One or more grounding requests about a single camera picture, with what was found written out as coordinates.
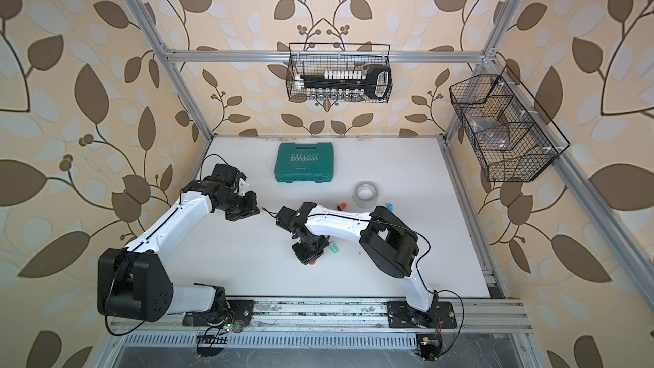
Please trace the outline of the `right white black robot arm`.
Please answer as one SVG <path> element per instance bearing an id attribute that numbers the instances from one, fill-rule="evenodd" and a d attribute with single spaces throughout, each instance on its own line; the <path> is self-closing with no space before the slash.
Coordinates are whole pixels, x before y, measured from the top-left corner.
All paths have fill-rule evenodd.
<path id="1" fill-rule="evenodd" d="M 389 209 L 377 206 L 370 213 L 352 213 L 305 202 L 298 210 L 284 206 L 272 216 L 296 240 L 292 250 L 302 264 L 314 264 L 337 238 L 359 243 L 381 272 L 398 279 L 405 299 L 387 303 L 390 328 L 439 332 L 459 327 L 453 305 L 439 300 L 420 275 L 420 235 Z"/>

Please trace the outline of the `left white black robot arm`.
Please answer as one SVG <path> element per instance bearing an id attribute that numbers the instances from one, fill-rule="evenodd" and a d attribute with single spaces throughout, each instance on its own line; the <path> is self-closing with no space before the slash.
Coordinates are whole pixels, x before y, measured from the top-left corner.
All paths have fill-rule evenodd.
<path id="1" fill-rule="evenodd" d="M 122 249 L 108 249 L 98 261 L 97 308 L 105 317 L 155 322 L 165 315 L 200 315 L 211 325 L 229 316 L 221 286 L 175 285 L 166 265 L 193 228 L 214 211 L 227 221 L 260 213 L 257 195 L 221 182 L 192 181 L 177 203 L 146 232 Z"/>

